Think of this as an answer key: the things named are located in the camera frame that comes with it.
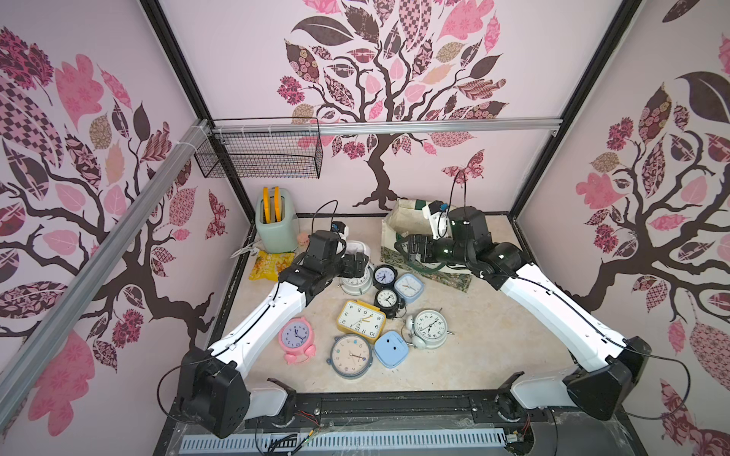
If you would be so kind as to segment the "canvas tote bag green handles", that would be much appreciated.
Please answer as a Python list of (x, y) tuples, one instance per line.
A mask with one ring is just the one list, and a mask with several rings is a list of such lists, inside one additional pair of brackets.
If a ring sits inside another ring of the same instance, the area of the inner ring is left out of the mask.
[(432, 224), (423, 210), (429, 201), (399, 199), (382, 222), (381, 261), (407, 272), (467, 292), (471, 285), (468, 271), (451, 268), (436, 259)]

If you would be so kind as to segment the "pink round alarm clock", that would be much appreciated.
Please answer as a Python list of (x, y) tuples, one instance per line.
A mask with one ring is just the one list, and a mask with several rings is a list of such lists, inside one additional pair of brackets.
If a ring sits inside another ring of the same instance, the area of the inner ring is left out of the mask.
[(317, 354), (315, 333), (305, 317), (288, 321), (279, 331), (278, 342), (288, 365), (306, 362)]

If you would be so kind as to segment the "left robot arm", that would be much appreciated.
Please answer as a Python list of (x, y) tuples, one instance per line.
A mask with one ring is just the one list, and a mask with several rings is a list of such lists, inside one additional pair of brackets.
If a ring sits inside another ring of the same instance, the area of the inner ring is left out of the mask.
[(295, 391), (273, 378), (247, 386), (245, 378), (287, 323), (338, 277), (364, 277), (369, 262), (367, 244), (331, 231), (313, 233), (306, 251), (279, 273), (270, 294), (242, 323), (209, 348), (192, 348), (184, 356), (171, 417), (219, 438), (247, 420), (266, 417), (288, 424)]

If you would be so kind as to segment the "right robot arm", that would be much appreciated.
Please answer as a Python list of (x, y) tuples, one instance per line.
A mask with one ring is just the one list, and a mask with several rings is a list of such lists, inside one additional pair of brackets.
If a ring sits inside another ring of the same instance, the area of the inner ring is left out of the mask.
[(516, 372), (500, 388), (523, 410), (575, 408), (602, 421), (614, 416), (638, 384), (648, 357), (639, 336), (625, 338), (561, 291), (516, 245), (495, 242), (485, 215), (472, 206), (417, 201), (427, 234), (408, 232), (395, 249), (408, 262), (436, 272), (467, 272), (520, 304), (566, 347), (573, 367), (547, 374)]

